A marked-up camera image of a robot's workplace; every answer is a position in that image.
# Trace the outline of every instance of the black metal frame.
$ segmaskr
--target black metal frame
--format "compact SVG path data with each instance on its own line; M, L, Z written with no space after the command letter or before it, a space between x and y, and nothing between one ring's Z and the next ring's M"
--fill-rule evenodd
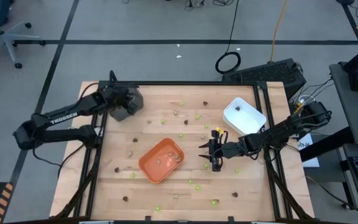
M99 86L103 86L107 83L107 81L100 81L99 82ZM273 114L272 114L272 108L270 105L270 98L269 98L269 93L267 91L267 84L266 82L244 82L244 83L223 83L223 82L150 82L150 81L140 81L140 82L132 82L132 81L116 81L116 83L120 83L120 84L134 84L134 85L216 85L216 86L231 86L231 85L235 85L235 86L252 86L254 89L254 95L255 95L255 102L256 102L256 107L257 110L259 112L262 112L262 105L260 102L260 95L259 95L259 88L262 89L263 93L264 93L264 99L265 99L265 104L266 104L266 109L267 109L267 117L268 117L268 121L269 121L269 126L273 126L274 125L274 120L273 120ZM95 127L96 123L97 123L97 119L98 116L94 115L92 117L92 126ZM104 131L105 131L105 127L106 127L106 121L107 121L107 113L104 113L102 115L102 121L101 121L101 127L103 128L103 138L104 138ZM101 141L101 144L98 148L96 148L96 155L95 155L95 160L98 160L97 162L99 162L100 160L100 155L101 155L101 150L103 147L103 140ZM85 157L84 157L84 161L83 161L83 168L81 171L81 179L80 179L80 185L84 182L85 177L88 173L88 167L89 167L89 163L90 163L90 156L91 156L91 150L92 149L86 149L85 152ZM280 156L279 152L275 152L276 153L276 163L277 163L277 170L280 176L280 179L282 180L282 182L284 183L284 185L286 185L285 182L285 176L284 176L284 170L283 170L283 164L282 164L282 158ZM90 184L90 188L89 188L89 196L88 196L88 201L86 203L86 213L85 216L86 217L90 217L91 213L92 213L92 207L93 207L93 200L94 200L94 192L96 190L96 181L98 178L98 170L96 170L96 175L94 176L93 180L91 181ZM280 215L280 207L278 204L278 198L277 198L277 191L276 191L276 185L275 182L273 181L273 179L269 176L269 185L270 185L270 194L272 197L272 203L273 203L273 212L274 212L274 217L275 220L279 220L281 219L281 215ZM288 201L286 200L286 198L283 198L284 201L284 206L285 206L285 213L287 214L287 218L288 219L292 219L292 211L291 211L291 207L289 206ZM82 200L79 200L78 203L75 206L75 211L73 216L74 217L78 217L80 215L80 210L81 210L81 203ZM145 217L145 220L115 220L115 223L151 223L151 217ZM172 223L172 221L160 221L160 222L155 222L153 221L153 223ZM228 217L228 222L214 222L214 221L207 221L207 222L192 222L192 221L188 221L187 223L230 223L230 224L234 224L234 223L250 223L250 222L235 222L234 221L234 217Z

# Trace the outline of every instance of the white container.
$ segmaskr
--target white container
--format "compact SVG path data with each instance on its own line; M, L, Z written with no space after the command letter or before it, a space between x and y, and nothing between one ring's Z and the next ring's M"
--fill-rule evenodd
M241 135L257 133L266 117L242 98L237 97L223 111L223 121Z

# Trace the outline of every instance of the wooden tabletop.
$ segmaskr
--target wooden tabletop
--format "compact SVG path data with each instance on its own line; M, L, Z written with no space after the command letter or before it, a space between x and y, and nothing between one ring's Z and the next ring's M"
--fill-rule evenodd
M90 83L83 82L81 92ZM97 87L93 87L88 93L96 90ZM216 127L229 132L228 141L237 141L239 134L222 119L223 109L236 97L256 108L251 86L140 86L139 91L144 97L141 111L121 122L108 116L93 220L144 220L147 215L152 220L226 221L228 216L236 221L274 220L263 152L257 161L248 157L224 159L221 172L205 169L208 161L198 156L207 154L207 149L198 146L207 142L211 130ZM266 115L263 93L259 93ZM279 123L290 114L283 84L268 83L268 93L274 121ZM78 128L90 123L91 117L77 117L72 126ZM163 138L173 139L184 151L185 160L163 182L152 184L139 169L138 160ZM65 157L80 145L79 141L69 142ZM51 215L56 215L77 190L84 154L82 149L63 166ZM282 149L281 155L289 191L304 210L314 216L299 153L288 147ZM277 192L280 213L285 217L282 195L278 189ZM81 214L85 214L87 197L86 192Z

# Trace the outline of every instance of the orange bowl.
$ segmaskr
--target orange bowl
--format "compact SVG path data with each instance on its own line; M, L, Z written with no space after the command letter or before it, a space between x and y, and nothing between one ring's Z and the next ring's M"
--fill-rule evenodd
M185 159L185 153L170 138L165 138L139 159L139 167L153 184L160 183Z

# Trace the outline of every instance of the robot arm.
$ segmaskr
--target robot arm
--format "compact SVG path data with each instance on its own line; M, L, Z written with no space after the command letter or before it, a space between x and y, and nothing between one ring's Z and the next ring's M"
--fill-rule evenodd
M115 110L120 106L125 108L129 114L134 114L137 111L137 106L132 103L133 97L128 86L117 86L111 80L108 85L88 96L82 94L80 99L70 106L45 114L34 113L31 119L22 123L13 135L22 150L35 149L46 142L71 140L80 140L87 147L96 147L98 132L91 125L53 131L47 131L47 128L77 116L102 114L106 110Z

